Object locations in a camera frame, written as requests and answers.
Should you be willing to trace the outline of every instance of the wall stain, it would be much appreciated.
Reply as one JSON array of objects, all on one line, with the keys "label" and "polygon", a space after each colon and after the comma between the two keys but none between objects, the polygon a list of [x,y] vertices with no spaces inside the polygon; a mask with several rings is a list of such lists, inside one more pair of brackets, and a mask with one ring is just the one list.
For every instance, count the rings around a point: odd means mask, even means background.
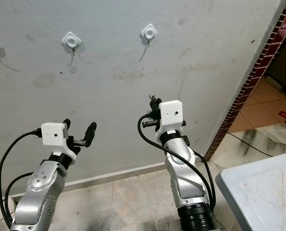
[{"label": "wall stain", "polygon": [[78,72],[78,68],[77,68],[76,66],[71,66],[71,67],[69,68],[69,72],[70,72],[71,74],[74,74],[74,73]]},{"label": "wall stain", "polygon": [[183,20],[182,18],[178,21],[179,25],[183,25],[185,23],[185,20]]},{"label": "wall stain", "polygon": [[178,91],[177,100],[180,100],[180,98],[181,98],[182,87],[183,87],[184,82],[185,82],[185,79],[182,78],[182,79],[181,79],[181,84],[180,84],[180,89],[179,89],[179,91]]},{"label": "wall stain", "polygon": [[71,110],[70,112],[67,113],[67,115],[74,115],[76,113],[75,110]]},{"label": "wall stain", "polygon": [[25,35],[24,37],[27,39],[27,41],[30,41],[30,42],[34,42],[35,41],[34,37],[31,36],[31,35]]},{"label": "wall stain", "polygon": [[214,70],[221,66],[220,64],[197,64],[197,65],[187,65],[184,66],[179,72],[178,72],[178,77],[179,78],[184,78],[187,79],[189,78],[189,75],[192,74],[193,72],[203,72],[203,71],[210,71]]},{"label": "wall stain", "polygon": [[188,47],[187,49],[185,49],[180,56],[178,57],[178,59],[182,59],[186,54],[188,54],[189,52],[191,52],[190,47]]},{"label": "wall stain", "polygon": [[210,11],[211,11],[213,5],[214,5],[214,0],[211,0],[211,1],[210,1],[210,4],[209,4],[209,6],[208,6],[207,12],[210,12]]},{"label": "wall stain", "polygon": [[46,88],[50,86],[54,82],[54,74],[46,73],[44,75],[39,76],[34,80],[34,85],[37,88]]},{"label": "wall stain", "polygon": [[141,71],[135,73],[134,71],[127,72],[120,67],[113,68],[113,79],[114,80],[123,80],[127,84],[133,83],[135,80],[142,78],[143,74]]}]

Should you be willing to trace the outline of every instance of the white baseboard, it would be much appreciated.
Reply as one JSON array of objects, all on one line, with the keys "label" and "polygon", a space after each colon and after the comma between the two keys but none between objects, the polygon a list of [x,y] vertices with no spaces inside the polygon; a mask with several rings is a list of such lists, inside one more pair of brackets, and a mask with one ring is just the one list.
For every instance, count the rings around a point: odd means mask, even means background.
[{"label": "white baseboard", "polygon": [[[83,180],[77,180],[77,181],[66,183],[63,192],[67,192],[67,191],[79,189],[79,188],[85,188],[85,187],[89,187],[89,186],[96,185],[96,184],[107,183],[107,182],[114,181],[114,180],[120,180],[120,179],[124,179],[127,177],[134,177],[134,176],[138,176],[141,174],[159,171],[163,169],[165,169],[164,163],[158,163],[158,164],[148,165],[144,167],[137,167],[137,168],[133,168],[133,169],[125,170],[125,171],[109,173],[109,174],[105,174],[105,175],[101,175],[97,177],[91,177],[91,178],[87,178]],[[10,197],[13,197],[16,200],[19,200],[23,195],[24,193],[19,193],[15,195],[10,195]]]}]

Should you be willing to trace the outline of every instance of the floor tile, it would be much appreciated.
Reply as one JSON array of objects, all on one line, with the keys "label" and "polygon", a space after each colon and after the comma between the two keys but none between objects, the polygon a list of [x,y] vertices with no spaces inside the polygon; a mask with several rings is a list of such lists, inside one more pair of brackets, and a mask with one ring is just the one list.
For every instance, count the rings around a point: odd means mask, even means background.
[{"label": "floor tile", "polygon": [[67,217],[68,220],[53,223],[49,231],[110,231],[110,212],[106,209]]},{"label": "floor tile", "polygon": [[169,220],[156,224],[157,231],[182,231],[179,219]]},{"label": "floor tile", "polygon": [[279,112],[286,112],[286,99],[263,103],[263,106],[281,123],[285,122],[286,119]]},{"label": "floor tile", "polygon": [[273,85],[266,83],[266,86],[271,89],[274,93],[276,93],[281,99],[286,99],[286,94],[283,93],[281,90],[275,88]]},{"label": "floor tile", "polygon": [[114,182],[111,230],[177,214],[166,170]]},{"label": "floor tile", "polygon": [[230,134],[226,134],[210,161],[223,168],[228,168],[266,158],[268,156],[251,148]]},{"label": "floor tile", "polygon": [[253,126],[245,119],[245,117],[239,113],[229,129],[229,132],[245,131],[253,129]]},{"label": "floor tile", "polygon": [[259,103],[259,101],[257,101],[252,95],[250,95],[247,101],[245,102],[244,106],[253,105],[257,103]]},{"label": "floor tile", "polygon": [[244,106],[241,114],[254,128],[279,124],[279,121],[261,104]]},{"label": "floor tile", "polygon": [[286,124],[284,123],[256,128],[256,130],[276,142],[286,144]]},{"label": "floor tile", "polygon": [[238,141],[241,139],[268,155],[276,156],[286,153],[285,143],[275,141],[257,129],[235,132],[232,135],[236,136],[234,138],[236,138]]},{"label": "floor tile", "polygon": [[112,190],[113,182],[109,182],[61,193],[52,223],[111,209]]},{"label": "floor tile", "polygon": [[280,100],[281,97],[276,94],[267,84],[259,82],[251,94],[258,102],[270,102]]},{"label": "floor tile", "polygon": [[242,231],[242,229],[241,229],[241,227],[239,226],[237,220],[235,220],[235,221],[233,222],[233,225],[232,225],[232,227],[230,228],[229,231]]}]

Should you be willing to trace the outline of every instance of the black cable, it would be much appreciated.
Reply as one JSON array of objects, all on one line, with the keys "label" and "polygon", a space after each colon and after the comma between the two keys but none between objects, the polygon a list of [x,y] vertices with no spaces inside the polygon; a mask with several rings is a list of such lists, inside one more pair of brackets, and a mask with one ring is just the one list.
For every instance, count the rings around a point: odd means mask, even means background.
[{"label": "black cable", "polygon": [[27,132],[21,136],[19,136],[7,149],[7,151],[5,152],[4,156],[2,157],[1,161],[0,161],[0,210],[2,212],[3,218],[5,220],[5,223],[7,225],[7,227],[10,229],[11,227],[11,223],[9,222],[6,212],[5,212],[5,208],[3,205],[3,197],[2,197],[2,186],[1,186],[1,175],[2,175],[2,168],[3,168],[3,163],[8,155],[8,153],[10,152],[10,150],[14,147],[14,145],[21,140],[23,137],[28,136],[28,135],[33,135],[35,134],[35,132],[31,131],[31,132]]},{"label": "black cable", "polygon": [[15,184],[18,180],[20,180],[21,178],[24,178],[24,177],[27,177],[27,176],[30,176],[32,175],[33,172],[29,172],[29,173],[26,173],[26,174],[23,174],[17,178],[15,178],[7,187],[6,191],[5,191],[5,212],[6,212],[6,215],[8,217],[8,220],[10,221],[10,223],[12,223],[13,221],[13,218],[12,216],[10,215],[10,212],[9,212],[9,208],[8,208],[8,195],[9,195],[9,191],[10,189],[12,188],[13,184]]},{"label": "black cable", "polygon": [[265,153],[265,152],[262,152],[261,150],[255,148],[255,147],[253,147],[251,144],[247,143],[246,141],[243,141],[242,139],[238,138],[237,136],[235,136],[235,135],[233,135],[233,134],[231,134],[231,133],[229,133],[229,132],[228,132],[228,134],[230,134],[231,136],[234,136],[235,138],[239,139],[241,142],[243,142],[243,143],[249,145],[251,148],[254,148],[255,150],[259,151],[260,153],[263,153],[263,154],[265,154],[265,155],[267,155],[267,156],[273,157],[272,155],[269,155],[269,154],[267,154],[267,153]]},{"label": "black cable", "polygon": [[144,118],[148,118],[149,116],[148,115],[143,115],[139,121],[138,121],[138,132],[140,134],[140,136],[143,138],[143,140],[145,140],[147,143],[149,143],[150,145],[156,147],[156,148],[159,148],[163,151],[165,151],[166,153],[170,153],[172,156],[176,157],[177,159],[181,160],[182,162],[184,162],[187,166],[189,166],[189,168],[191,168],[203,181],[203,183],[205,184],[206,186],[206,189],[207,189],[207,192],[208,192],[208,197],[209,197],[209,203],[211,204],[210,205],[210,210],[213,211],[214,209],[214,204],[213,204],[213,196],[211,194],[211,190],[210,190],[210,187],[209,187],[209,184],[207,182],[207,180],[205,179],[205,177],[199,172],[199,170],[196,169],[196,167],[194,167],[192,164],[190,164],[186,159],[182,158],[180,155],[178,155],[177,153],[171,151],[170,149],[167,149],[155,142],[152,142],[151,140],[149,140],[148,138],[146,138],[144,136],[144,134],[142,133],[141,131],[141,122]]},{"label": "black cable", "polygon": [[212,192],[212,199],[213,199],[213,204],[214,206],[216,205],[216,191],[215,191],[215,186],[214,186],[214,181],[212,180],[212,175],[210,173],[210,169],[209,169],[209,166],[205,160],[205,158],[203,156],[201,156],[199,153],[197,153],[195,150],[193,150],[191,148],[191,150],[195,153],[196,156],[198,156],[202,162],[204,163],[205,165],[205,168],[206,168],[206,172],[207,172],[207,175],[208,175],[208,178],[209,178],[209,182],[210,182],[210,187],[211,187],[211,192]]}]

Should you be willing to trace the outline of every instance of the black cylindrical joint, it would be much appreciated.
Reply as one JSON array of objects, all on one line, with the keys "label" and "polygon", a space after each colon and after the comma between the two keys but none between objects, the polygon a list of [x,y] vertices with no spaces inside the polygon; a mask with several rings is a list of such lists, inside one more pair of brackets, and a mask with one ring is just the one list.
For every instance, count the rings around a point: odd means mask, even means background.
[{"label": "black cylindrical joint", "polygon": [[63,123],[64,123],[64,124],[67,124],[67,130],[69,130],[70,124],[71,124],[70,119],[64,120]]},{"label": "black cylindrical joint", "polygon": [[172,140],[174,138],[180,138],[180,137],[181,137],[180,132],[177,130],[173,130],[173,131],[166,131],[159,137],[159,139],[163,146],[167,141]]},{"label": "black cylindrical joint", "polygon": [[209,204],[199,203],[177,209],[183,231],[210,231],[215,229]]},{"label": "black cylindrical joint", "polygon": [[72,159],[70,156],[62,153],[61,155],[53,155],[51,154],[49,159],[51,161],[56,161],[64,166],[64,168],[68,169],[69,165],[71,164]]}]

